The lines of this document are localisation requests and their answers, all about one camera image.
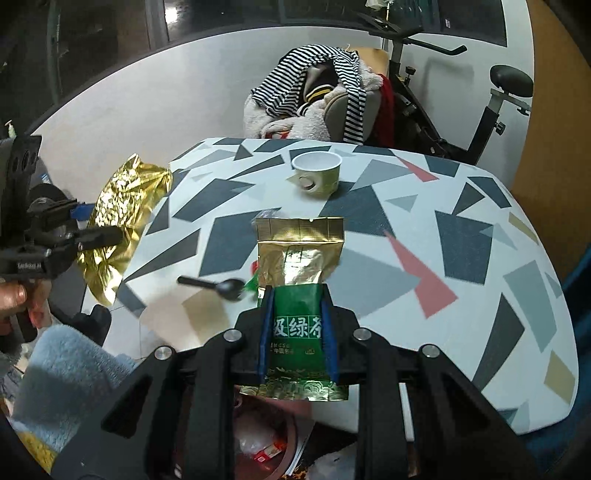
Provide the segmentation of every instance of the cup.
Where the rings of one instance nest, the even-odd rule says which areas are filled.
[[[297,184],[307,193],[330,195],[339,187],[343,159],[332,152],[306,152],[291,161]]]

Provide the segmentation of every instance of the black and white striped shirt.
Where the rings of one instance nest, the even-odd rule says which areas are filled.
[[[361,86],[359,56],[355,51],[326,45],[294,48],[281,59],[261,86],[252,90],[252,99],[265,108],[270,116],[296,116],[307,69],[328,60],[333,61],[339,80],[348,94],[343,141],[361,145],[367,93]]]

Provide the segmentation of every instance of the black plastic spoon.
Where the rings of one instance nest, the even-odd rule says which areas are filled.
[[[215,290],[223,299],[232,301],[240,298],[240,294],[245,285],[242,280],[238,280],[237,278],[228,278],[227,280],[216,283],[201,280],[199,278],[185,277],[183,275],[177,278],[177,283],[180,285],[190,285],[192,287],[209,288],[210,290]]]

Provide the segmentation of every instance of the gold foil packet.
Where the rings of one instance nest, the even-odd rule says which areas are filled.
[[[143,163],[132,155],[101,191],[88,227],[115,225],[123,241],[112,247],[81,252],[78,265],[90,291],[103,305],[113,305],[125,269],[138,246],[152,210],[172,187],[169,169]]]
[[[265,286],[322,283],[339,264],[342,217],[257,218],[259,293]]]
[[[259,296],[274,288],[273,335],[265,384],[242,392],[280,400],[346,400],[326,373],[322,282],[339,263],[342,218],[259,218]]]

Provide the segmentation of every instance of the white wall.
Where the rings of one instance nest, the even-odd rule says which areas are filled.
[[[168,162],[207,137],[241,137],[242,108],[290,49],[310,43],[379,47],[356,30],[278,27],[204,38],[169,48],[115,72],[52,115],[41,158],[52,181],[94,202],[133,153]]]
[[[416,38],[468,51],[446,57],[406,46],[404,66],[417,68],[412,87],[436,128],[467,148],[492,84],[489,70],[504,63],[533,75],[533,43],[525,0],[504,0],[508,47],[445,35]],[[207,137],[242,136],[242,107],[289,49],[308,43],[380,47],[376,37],[328,27],[238,31],[183,44],[115,72],[76,96],[36,133],[53,182],[78,199],[96,200],[111,174],[133,154],[167,165]],[[510,186],[528,119],[504,105],[502,137],[493,133],[479,166]]]
[[[451,143],[468,148],[493,84],[489,71],[495,64],[523,70],[534,77],[534,45],[525,0],[503,0],[507,47],[447,35],[419,34],[413,38],[445,48],[464,44],[468,51],[448,57],[416,46],[405,46],[401,73],[417,69],[411,88],[423,104],[439,134]],[[493,133],[478,163],[511,187],[521,158],[529,117],[504,103],[499,121],[506,125],[502,136]]]

